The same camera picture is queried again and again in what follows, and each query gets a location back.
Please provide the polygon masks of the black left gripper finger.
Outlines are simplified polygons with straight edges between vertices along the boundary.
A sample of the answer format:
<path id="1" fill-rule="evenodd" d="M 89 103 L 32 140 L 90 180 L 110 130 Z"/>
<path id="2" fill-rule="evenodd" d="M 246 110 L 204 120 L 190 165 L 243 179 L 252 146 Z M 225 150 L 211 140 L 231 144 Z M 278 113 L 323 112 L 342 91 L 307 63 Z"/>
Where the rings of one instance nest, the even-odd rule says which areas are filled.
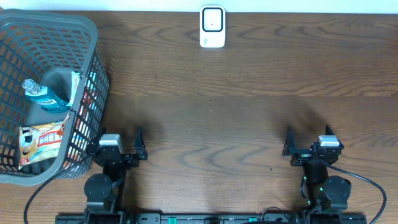
<path id="1" fill-rule="evenodd" d="M 133 148 L 136 151 L 136 155 L 138 156 L 139 160 L 147 160 L 148 153 L 147 153 L 146 145 L 145 145 L 143 137 L 142 137 L 142 128 L 141 127 L 138 127 L 138 130 L 136 133 L 136 138 L 134 140 Z"/>
<path id="2" fill-rule="evenodd" d="M 102 135 L 106 134 L 106 127 L 103 127 L 98 131 L 98 133 L 93 137 L 93 139 L 88 144 L 88 149 L 96 149 L 100 144 L 100 139 Z"/>

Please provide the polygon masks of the cream snack bag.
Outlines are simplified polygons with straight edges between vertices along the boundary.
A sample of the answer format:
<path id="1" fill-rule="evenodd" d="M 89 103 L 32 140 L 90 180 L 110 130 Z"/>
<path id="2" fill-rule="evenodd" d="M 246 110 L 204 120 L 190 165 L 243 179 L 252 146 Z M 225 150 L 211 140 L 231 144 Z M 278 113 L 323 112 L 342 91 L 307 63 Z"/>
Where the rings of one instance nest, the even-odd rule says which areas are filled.
<path id="1" fill-rule="evenodd" d="M 53 164 L 69 118 L 68 113 L 62 121 L 19 128 L 19 170 L 39 174 Z"/>

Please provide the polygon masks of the blue mouthwash bottle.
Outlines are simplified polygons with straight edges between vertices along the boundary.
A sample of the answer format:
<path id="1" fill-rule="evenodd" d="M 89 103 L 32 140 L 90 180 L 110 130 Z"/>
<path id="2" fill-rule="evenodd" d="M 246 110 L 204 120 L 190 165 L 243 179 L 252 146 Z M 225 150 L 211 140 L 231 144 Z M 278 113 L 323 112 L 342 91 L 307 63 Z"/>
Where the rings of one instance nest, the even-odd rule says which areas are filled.
<path id="1" fill-rule="evenodd" d="M 22 87 L 25 96 L 48 113 L 63 113 L 70 109 L 67 102 L 57 96 L 51 88 L 41 86 L 33 79 L 24 80 Z"/>

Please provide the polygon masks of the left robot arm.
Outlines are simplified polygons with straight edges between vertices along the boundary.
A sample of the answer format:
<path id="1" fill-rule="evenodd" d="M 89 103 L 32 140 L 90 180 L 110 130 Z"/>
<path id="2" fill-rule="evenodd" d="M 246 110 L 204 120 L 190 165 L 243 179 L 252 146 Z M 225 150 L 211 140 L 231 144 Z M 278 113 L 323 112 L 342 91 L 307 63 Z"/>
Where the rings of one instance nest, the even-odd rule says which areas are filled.
<path id="1" fill-rule="evenodd" d="M 83 223 L 135 223 L 133 214 L 120 207 L 127 172 L 148 157 L 139 128 L 134 140 L 135 153 L 122 153 L 121 137 L 108 134 L 103 128 L 86 147 L 91 160 L 103 168 L 88 178 L 84 186 L 87 197 Z"/>

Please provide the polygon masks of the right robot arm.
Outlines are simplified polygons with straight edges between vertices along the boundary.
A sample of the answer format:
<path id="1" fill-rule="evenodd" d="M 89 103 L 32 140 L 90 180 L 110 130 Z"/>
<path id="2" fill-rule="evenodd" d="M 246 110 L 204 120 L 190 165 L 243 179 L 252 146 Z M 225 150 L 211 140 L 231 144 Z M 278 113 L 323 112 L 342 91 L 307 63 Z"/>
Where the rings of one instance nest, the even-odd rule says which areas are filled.
<path id="1" fill-rule="evenodd" d="M 297 215 L 297 223 L 339 223 L 339 216 L 348 208 L 351 182 L 328 174 L 328 166 L 338 160 L 344 145 L 329 126 L 325 134 L 309 148 L 296 147 L 292 128 L 287 131 L 283 156 L 290 156 L 290 165 L 303 168 L 300 191 L 308 200 L 308 209 Z"/>

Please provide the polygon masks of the white barcode scanner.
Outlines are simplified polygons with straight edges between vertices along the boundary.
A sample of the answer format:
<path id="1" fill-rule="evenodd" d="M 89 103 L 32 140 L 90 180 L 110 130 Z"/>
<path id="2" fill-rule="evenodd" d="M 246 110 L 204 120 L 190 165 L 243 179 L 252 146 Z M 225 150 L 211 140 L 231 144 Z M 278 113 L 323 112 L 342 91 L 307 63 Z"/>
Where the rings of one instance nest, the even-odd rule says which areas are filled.
<path id="1" fill-rule="evenodd" d="M 200 46 L 222 48 L 226 40 L 226 11 L 222 6 L 200 9 Z"/>

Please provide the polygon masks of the grey plastic shopping basket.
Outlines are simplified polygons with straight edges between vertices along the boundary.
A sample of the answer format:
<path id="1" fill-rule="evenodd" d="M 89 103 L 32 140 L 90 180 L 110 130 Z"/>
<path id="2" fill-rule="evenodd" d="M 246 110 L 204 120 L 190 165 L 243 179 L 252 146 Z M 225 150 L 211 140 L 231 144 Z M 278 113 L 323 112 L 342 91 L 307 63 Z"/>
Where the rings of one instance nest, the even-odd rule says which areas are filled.
<path id="1" fill-rule="evenodd" d="M 89 166 L 85 148 L 98 133 L 109 79 L 97 53 L 98 30 L 86 17 L 7 9 L 1 12 L 1 182 L 38 185 L 56 173 L 77 178 Z M 69 102 L 71 72 L 80 74 L 73 105 L 48 113 L 25 96 L 22 83 L 33 79 Z M 19 128 L 62 121 L 65 132 L 57 158 L 44 172 L 18 169 Z"/>

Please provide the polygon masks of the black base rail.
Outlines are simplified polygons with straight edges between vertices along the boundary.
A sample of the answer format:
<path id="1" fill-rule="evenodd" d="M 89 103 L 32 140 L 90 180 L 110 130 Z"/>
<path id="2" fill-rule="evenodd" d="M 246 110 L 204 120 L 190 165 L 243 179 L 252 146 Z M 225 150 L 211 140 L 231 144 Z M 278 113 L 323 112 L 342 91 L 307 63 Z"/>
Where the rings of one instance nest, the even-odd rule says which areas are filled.
<path id="1" fill-rule="evenodd" d="M 141 213 L 128 215 L 57 215 L 55 224 L 128 223 L 128 224 L 240 224 L 240 223 L 366 223 L 364 215 L 312 214 L 308 219 L 296 214 L 267 213 L 261 215 L 161 215 Z"/>

